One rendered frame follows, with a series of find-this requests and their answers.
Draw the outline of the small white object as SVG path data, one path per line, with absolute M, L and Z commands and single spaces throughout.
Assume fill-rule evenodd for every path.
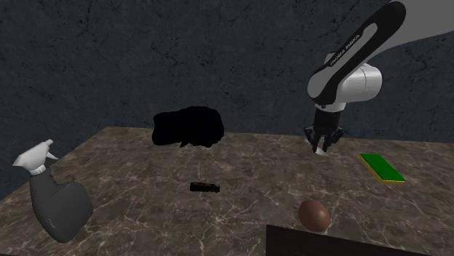
M 328 152 L 326 152 L 322 149 L 323 145 L 324 145 L 324 137 L 321 137 L 314 153 L 317 155 L 320 155 L 320 156 L 328 156 Z

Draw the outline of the black lumpy object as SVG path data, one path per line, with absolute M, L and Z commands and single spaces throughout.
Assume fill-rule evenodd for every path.
M 190 106 L 179 111 L 158 113 L 154 116 L 152 141 L 155 145 L 180 143 L 210 148 L 224 136 L 220 114 L 206 106 Z

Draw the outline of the small dark oblong object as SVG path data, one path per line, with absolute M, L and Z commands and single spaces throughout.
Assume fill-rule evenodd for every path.
M 211 184 L 211 183 L 192 182 L 190 184 L 190 191 L 219 193 L 220 187 L 215 184 Z

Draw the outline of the grey spray bottle white nozzle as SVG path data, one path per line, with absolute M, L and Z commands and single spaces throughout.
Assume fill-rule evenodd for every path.
M 94 208 L 85 187 L 78 182 L 59 184 L 47 159 L 56 159 L 49 152 L 52 140 L 41 142 L 21 153 L 14 161 L 31 174 L 29 187 L 36 219 L 42 228 L 57 242 L 72 240 L 91 218 Z

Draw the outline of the green and yellow sponge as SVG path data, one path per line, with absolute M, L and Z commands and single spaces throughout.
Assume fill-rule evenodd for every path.
M 405 183 L 403 176 L 381 155 L 361 153 L 359 160 L 379 183 L 384 185 L 402 185 Z

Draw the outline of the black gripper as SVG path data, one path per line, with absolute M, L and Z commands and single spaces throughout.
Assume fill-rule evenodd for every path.
M 316 110 L 314 124 L 304 128 L 307 141 L 311 144 L 312 151 L 317 152 L 319 140 L 324 136 L 322 150 L 327 152 L 328 148 L 337 143 L 343 136 L 343 129 L 339 127 L 341 112 L 326 112 Z

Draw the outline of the brown egg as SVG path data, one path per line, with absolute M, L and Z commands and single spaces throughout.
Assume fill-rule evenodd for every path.
M 312 232 L 323 232 L 330 225 L 330 213 L 318 201 L 303 201 L 298 209 L 298 217 L 304 228 Z

